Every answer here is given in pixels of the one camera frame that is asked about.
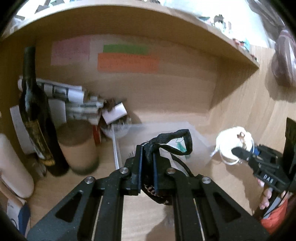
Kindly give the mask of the person's hand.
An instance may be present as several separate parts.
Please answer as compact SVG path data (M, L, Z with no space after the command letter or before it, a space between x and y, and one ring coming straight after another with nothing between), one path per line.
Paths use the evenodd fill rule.
M272 196L273 190L269 188L265 183L259 179L257 179L257 183L259 184L260 187L263 188L263 192L260 196L260 202L259 202L259 209L264 210L265 208L269 207L269 200Z

